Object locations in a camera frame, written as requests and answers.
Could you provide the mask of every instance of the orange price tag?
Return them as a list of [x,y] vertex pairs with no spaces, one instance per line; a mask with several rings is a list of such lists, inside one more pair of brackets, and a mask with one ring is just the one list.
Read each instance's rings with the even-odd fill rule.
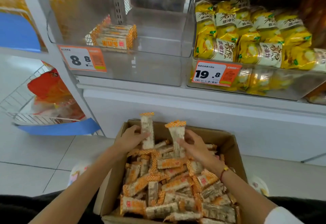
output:
[[230,87],[241,65],[198,60],[192,82]]
[[90,46],[58,47],[69,69],[107,72],[101,49]]

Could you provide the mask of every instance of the wire basket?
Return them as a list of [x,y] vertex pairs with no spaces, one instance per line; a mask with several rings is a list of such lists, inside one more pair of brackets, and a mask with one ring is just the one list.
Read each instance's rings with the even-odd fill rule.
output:
[[78,119],[31,114],[24,110],[35,98],[35,95],[29,91],[27,84],[48,71],[49,69],[45,65],[39,68],[23,84],[0,102],[0,111],[13,118],[13,122],[17,125],[53,125],[80,121]]

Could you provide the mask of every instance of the barcode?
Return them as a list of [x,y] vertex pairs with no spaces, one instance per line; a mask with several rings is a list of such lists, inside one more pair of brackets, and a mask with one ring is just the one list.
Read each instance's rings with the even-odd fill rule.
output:
[[94,60],[94,65],[96,66],[104,66],[101,60],[101,57],[97,56],[97,55],[92,55],[93,56],[93,60]]
[[200,80],[200,79],[196,79],[196,82],[204,82],[204,83],[212,83],[212,84],[218,84],[217,81],[208,81],[208,80]]

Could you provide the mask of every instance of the store shelf label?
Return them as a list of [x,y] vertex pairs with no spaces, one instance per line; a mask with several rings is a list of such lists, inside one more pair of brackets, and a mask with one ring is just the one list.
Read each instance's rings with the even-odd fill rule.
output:
[[89,46],[58,47],[69,69],[107,72],[101,49]]
[[192,82],[230,87],[241,65],[198,60]]

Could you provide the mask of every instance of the cardboard box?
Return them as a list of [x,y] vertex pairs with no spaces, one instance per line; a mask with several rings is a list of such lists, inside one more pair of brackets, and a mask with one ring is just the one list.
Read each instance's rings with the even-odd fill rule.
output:
[[[119,138],[127,128],[133,125],[140,126],[140,121],[129,120],[128,122],[124,123],[116,139]],[[165,128],[164,125],[165,123],[162,122],[154,122],[155,140],[172,140],[169,129]],[[243,168],[238,144],[234,135],[222,130],[205,129],[190,126],[187,126],[187,129],[190,129],[199,136],[201,136],[205,143],[216,144],[220,149],[221,153],[225,156],[225,163],[229,167],[233,167],[236,173],[244,181],[247,182],[245,169]],[[128,218],[110,215],[110,213],[114,210],[114,204],[117,201],[117,198],[121,192],[126,161],[127,158],[124,158],[118,163],[116,163],[115,166],[108,173],[105,180],[103,181],[99,189],[99,193],[97,194],[96,203],[94,205],[94,213],[102,216],[102,220],[104,221],[104,223],[158,223],[156,221],[145,220],[140,218]]]

